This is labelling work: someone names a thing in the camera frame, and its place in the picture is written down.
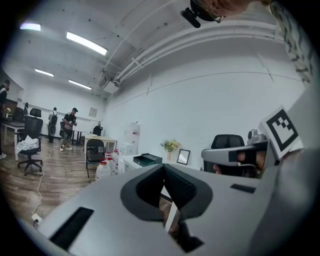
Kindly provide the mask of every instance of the person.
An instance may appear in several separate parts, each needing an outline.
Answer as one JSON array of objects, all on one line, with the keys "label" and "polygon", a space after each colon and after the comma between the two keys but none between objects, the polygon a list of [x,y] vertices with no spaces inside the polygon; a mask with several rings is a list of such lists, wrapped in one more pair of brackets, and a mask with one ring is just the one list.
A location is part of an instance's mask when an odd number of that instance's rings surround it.
[{"label": "person", "polygon": [[57,108],[54,107],[53,110],[49,114],[49,125],[48,125],[48,137],[49,143],[54,143],[54,136],[56,133],[56,124],[58,120]]},{"label": "person", "polygon": [[303,84],[314,82],[313,69],[317,67],[317,54],[309,38],[291,13],[275,0],[192,0],[208,11],[215,20],[241,14],[252,2],[261,2],[275,17],[280,26],[285,50]]},{"label": "person", "polygon": [[76,113],[78,110],[74,107],[71,112],[65,114],[63,118],[64,128],[62,133],[62,140],[61,140],[61,146],[60,151],[64,151],[63,145],[65,145],[66,150],[72,150],[72,147],[70,147],[68,140],[71,139],[72,132],[73,132],[73,126],[77,126],[77,118]]},{"label": "person", "polygon": [[25,105],[24,105],[23,115],[25,117],[29,116],[29,104],[28,104],[28,102],[26,102]]},{"label": "person", "polygon": [[9,91],[9,86],[9,80],[5,80],[4,83],[0,86],[0,159],[4,159],[7,157],[7,155],[4,154],[1,149],[1,119],[5,117],[6,113],[6,99],[7,92]]}]

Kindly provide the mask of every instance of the power outlet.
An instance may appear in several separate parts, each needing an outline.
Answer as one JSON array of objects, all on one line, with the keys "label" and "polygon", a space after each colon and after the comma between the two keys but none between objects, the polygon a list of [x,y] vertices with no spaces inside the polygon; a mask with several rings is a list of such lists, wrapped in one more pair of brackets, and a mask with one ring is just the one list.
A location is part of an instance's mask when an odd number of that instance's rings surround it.
[{"label": "power outlet", "polygon": [[34,215],[32,215],[32,217],[31,217],[32,219],[33,219],[33,221],[36,221],[36,220],[38,220],[38,225],[42,222],[42,218],[40,218],[40,216],[38,215],[38,214],[34,214]]}]

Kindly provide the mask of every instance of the pipe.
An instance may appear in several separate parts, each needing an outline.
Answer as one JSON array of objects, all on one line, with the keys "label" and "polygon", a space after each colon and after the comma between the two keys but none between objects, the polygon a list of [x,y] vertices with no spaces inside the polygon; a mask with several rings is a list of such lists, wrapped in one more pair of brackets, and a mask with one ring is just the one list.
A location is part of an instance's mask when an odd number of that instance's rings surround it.
[{"label": "pipe", "polygon": [[[228,38],[259,38],[259,39],[264,39],[264,40],[273,40],[274,38],[274,34],[271,32],[271,33],[261,33],[260,35],[257,35],[257,34],[253,34],[253,35],[250,35],[250,34],[232,34],[232,35],[216,35],[214,37],[209,37],[209,38],[205,38],[205,39],[201,39],[201,40],[197,40],[197,41],[193,41],[193,42],[190,42],[190,43],[187,43],[187,44],[183,44],[182,46],[178,47],[178,48],[174,48],[168,52],[165,52],[161,55],[159,55],[159,53],[155,53],[152,55],[153,58],[148,58],[146,60],[144,60],[141,64],[143,66],[147,66],[151,63],[153,63],[154,61],[164,57],[164,56],[167,56],[173,52],[176,52],[176,51],[179,51],[183,48],[186,48],[186,47],[189,47],[189,46],[193,46],[195,44],[200,44],[200,43],[204,43],[204,42],[208,42],[208,41],[212,41],[212,40],[219,40],[219,39],[228,39]],[[137,72],[140,68],[138,66],[136,66],[133,70],[131,70],[128,74],[126,74],[125,77],[123,77],[120,82],[123,83],[128,77],[130,77],[131,75],[133,75],[135,72]]]},{"label": "pipe", "polygon": [[[183,30],[181,32],[178,32],[176,34],[173,34],[171,36],[168,36],[167,38],[161,40],[160,42],[154,44],[153,46],[151,46],[150,48],[148,48],[147,50],[145,50],[144,52],[142,52],[139,56],[137,56],[135,59],[140,62],[140,59],[143,58],[145,55],[147,55],[148,53],[152,52],[153,50],[161,47],[162,45],[172,41],[172,40],[176,40],[179,37],[185,36],[187,34],[193,33],[195,31],[201,31],[201,30],[206,30],[206,29],[212,29],[212,28],[220,28],[220,27],[229,27],[229,26],[254,26],[257,28],[261,28],[261,29],[269,29],[269,30],[275,30],[276,25],[271,25],[271,24],[267,24],[267,23],[263,23],[263,22],[257,22],[257,21],[245,21],[245,20],[228,20],[225,21],[224,23],[218,24],[218,23],[206,23],[204,25],[202,25],[199,29],[195,29],[195,28],[190,28],[190,29],[186,29]],[[119,78],[121,78],[132,66],[134,65],[133,61],[131,61],[114,79],[118,80]]]},{"label": "pipe", "polygon": [[[154,10],[153,12],[151,12],[151,13],[150,13],[148,16],[146,16],[143,20],[141,20],[141,21],[122,39],[122,41],[121,41],[121,42],[119,43],[119,45],[116,47],[116,49],[114,50],[114,52],[111,54],[110,58],[108,59],[108,61],[107,61],[107,63],[105,64],[104,67],[105,67],[105,68],[107,67],[107,65],[109,64],[110,60],[113,58],[113,56],[115,55],[115,53],[117,52],[117,50],[119,49],[119,47],[123,44],[123,42],[124,42],[125,40],[127,40],[127,38],[131,35],[131,33],[132,33],[133,31],[135,31],[137,27],[140,26],[141,23],[143,23],[146,19],[148,19],[150,16],[152,16],[153,14],[155,14],[156,12],[158,12],[159,10],[161,10],[162,8],[166,7],[167,5],[169,5],[169,4],[171,4],[171,3],[175,2],[175,1],[177,1],[177,0],[171,0],[171,1],[167,2],[167,3],[165,3],[164,5],[160,6],[158,9]],[[101,79],[101,76],[102,76],[102,75],[103,75],[103,73],[100,74],[99,79],[98,79],[98,81],[96,82],[96,86],[99,85],[99,82],[100,82],[100,79]]]}]

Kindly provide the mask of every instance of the yellow flowers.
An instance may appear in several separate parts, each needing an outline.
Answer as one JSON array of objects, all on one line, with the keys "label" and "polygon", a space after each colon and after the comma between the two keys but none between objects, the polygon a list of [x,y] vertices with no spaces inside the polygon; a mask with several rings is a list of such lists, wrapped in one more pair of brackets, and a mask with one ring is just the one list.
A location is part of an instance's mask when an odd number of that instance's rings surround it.
[{"label": "yellow flowers", "polygon": [[173,140],[164,140],[160,143],[160,146],[164,147],[164,150],[168,152],[172,152],[176,150],[181,144],[177,142],[175,139]]}]

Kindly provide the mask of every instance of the white cable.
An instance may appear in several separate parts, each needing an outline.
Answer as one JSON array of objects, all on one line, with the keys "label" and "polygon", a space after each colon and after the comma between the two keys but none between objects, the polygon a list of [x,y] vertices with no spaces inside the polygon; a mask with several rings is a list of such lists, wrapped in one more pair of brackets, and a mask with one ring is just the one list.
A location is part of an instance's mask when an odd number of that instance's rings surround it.
[{"label": "white cable", "polygon": [[[52,151],[54,151],[54,150],[56,150],[56,148],[50,150],[49,157],[48,157],[47,159],[43,160],[42,163],[43,163],[44,161],[48,160],[49,158],[51,158]],[[40,201],[42,200],[42,195],[41,195],[40,192],[39,192],[39,188],[40,188],[41,180],[42,180],[42,178],[45,176],[44,168],[46,168],[46,167],[47,167],[47,166],[44,164],[44,167],[41,168],[43,175],[41,176],[40,181],[39,181],[38,188],[36,189],[36,191],[38,192],[38,194],[40,195],[41,198],[40,198],[40,200],[38,201],[38,203],[36,204],[36,208],[33,210],[32,216],[35,214],[36,210],[37,210],[38,207],[39,207],[39,203],[40,203]]]}]

